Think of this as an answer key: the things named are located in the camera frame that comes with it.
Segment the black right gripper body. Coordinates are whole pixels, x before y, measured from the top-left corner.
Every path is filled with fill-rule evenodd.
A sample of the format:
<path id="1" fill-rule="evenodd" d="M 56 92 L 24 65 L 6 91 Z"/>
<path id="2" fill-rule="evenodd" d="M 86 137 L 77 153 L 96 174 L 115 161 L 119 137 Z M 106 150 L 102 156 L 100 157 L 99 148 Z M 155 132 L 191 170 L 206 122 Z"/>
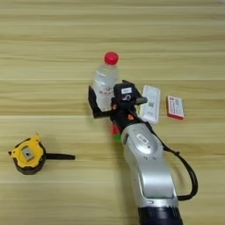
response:
<path id="1" fill-rule="evenodd" d="M 147 102 L 145 97 L 136 98 L 134 101 L 119 102 L 116 98 L 112 98 L 112 110 L 110 112 L 110 119 L 113 124 L 117 126 L 120 131 L 126 127 L 142 123 L 142 120 L 136 113 L 135 106 L 142 105 Z"/>

